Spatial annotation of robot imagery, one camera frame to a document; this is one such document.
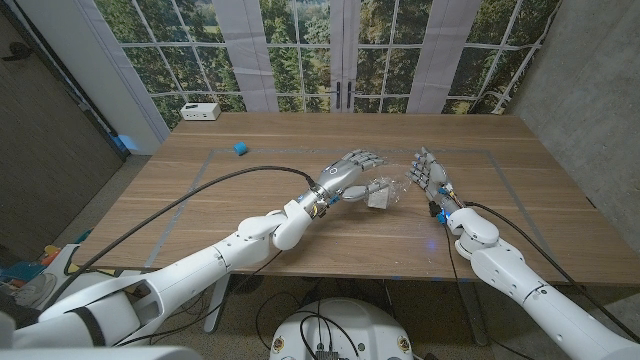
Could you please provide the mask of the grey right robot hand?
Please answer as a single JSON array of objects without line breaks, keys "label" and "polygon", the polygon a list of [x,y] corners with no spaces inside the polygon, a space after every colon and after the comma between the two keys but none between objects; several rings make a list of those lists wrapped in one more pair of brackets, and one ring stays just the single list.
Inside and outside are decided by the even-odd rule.
[{"label": "grey right robot hand", "polygon": [[406,176],[425,191],[429,201],[434,202],[444,198],[450,184],[444,167],[426,147],[422,147],[421,152],[415,154],[415,160]]}]

